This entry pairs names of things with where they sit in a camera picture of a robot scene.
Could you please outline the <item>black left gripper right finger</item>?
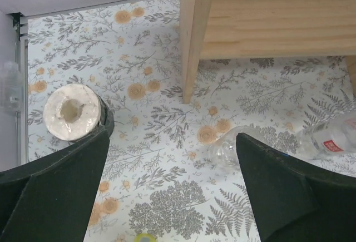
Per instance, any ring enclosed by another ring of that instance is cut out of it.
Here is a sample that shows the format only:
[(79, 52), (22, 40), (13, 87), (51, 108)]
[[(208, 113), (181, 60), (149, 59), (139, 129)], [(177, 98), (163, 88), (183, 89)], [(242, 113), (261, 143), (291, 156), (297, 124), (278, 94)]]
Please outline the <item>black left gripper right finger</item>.
[(355, 241), (355, 178), (244, 133), (236, 152), (261, 241)]

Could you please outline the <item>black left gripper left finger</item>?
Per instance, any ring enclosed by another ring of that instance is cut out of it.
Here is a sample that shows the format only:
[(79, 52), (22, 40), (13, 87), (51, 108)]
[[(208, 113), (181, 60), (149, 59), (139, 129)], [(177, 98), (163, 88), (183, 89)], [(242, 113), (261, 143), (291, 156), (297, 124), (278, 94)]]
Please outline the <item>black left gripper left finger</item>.
[(1, 173), (1, 241), (84, 240), (114, 126)]

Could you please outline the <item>clear red-label water bottle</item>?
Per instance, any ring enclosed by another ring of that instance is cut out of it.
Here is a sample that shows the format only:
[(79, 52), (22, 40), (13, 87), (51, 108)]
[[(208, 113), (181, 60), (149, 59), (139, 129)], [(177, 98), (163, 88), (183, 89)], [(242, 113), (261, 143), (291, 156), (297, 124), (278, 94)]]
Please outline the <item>clear red-label water bottle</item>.
[(297, 153), (306, 160), (355, 153), (355, 114), (342, 115), (300, 131)]

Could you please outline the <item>clear Pocari Sweat bottle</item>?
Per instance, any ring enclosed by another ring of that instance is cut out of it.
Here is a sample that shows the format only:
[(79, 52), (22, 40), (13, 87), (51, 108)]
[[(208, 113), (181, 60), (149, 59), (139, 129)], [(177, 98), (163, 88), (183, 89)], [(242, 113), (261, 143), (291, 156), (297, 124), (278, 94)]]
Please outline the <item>clear Pocari Sweat bottle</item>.
[(209, 147), (209, 158), (213, 164), (225, 171), (240, 171), (236, 149), (236, 137), (240, 133), (248, 133), (248, 126), (234, 127)]

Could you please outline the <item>yellow-green glue bottle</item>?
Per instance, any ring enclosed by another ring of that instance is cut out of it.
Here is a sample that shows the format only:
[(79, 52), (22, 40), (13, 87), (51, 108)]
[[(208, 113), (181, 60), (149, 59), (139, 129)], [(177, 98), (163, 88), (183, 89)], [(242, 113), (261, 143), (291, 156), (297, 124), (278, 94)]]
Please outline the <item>yellow-green glue bottle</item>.
[(157, 242), (156, 238), (150, 234), (142, 233), (136, 235), (134, 242)]

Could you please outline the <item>tape roll with black band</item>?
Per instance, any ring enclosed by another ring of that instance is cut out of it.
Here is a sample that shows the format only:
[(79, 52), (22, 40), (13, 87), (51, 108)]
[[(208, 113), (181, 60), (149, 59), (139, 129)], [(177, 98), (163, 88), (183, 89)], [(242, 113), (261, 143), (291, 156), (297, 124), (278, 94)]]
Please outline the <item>tape roll with black band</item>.
[(71, 83), (55, 90), (43, 110), (47, 130), (63, 141), (75, 142), (100, 126), (112, 135), (113, 112), (104, 100), (86, 85)]

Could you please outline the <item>floral patterned table mat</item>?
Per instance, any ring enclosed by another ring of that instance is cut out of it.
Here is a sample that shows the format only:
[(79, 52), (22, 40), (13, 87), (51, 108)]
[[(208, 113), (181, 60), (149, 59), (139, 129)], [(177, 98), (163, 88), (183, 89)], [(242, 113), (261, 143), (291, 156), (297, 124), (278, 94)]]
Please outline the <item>floral patterned table mat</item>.
[(84, 84), (115, 116), (86, 241), (258, 241), (241, 173), (209, 145), (236, 126), (294, 153), (303, 127), (355, 109), (343, 57), (200, 63), (182, 103), (179, 0), (146, 0), (28, 21), (28, 157), (65, 148), (42, 120), (50, 94)]

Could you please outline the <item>light wooden shelf unit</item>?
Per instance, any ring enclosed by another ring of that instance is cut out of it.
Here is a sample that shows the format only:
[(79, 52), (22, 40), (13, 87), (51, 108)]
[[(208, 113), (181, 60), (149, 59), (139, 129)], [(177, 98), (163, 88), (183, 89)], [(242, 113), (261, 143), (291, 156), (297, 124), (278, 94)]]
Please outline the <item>light wooden shelf unit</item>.
[(200, 60), (344, 56), (355, 81), (355, 0), (180, 0), (183, 102)]

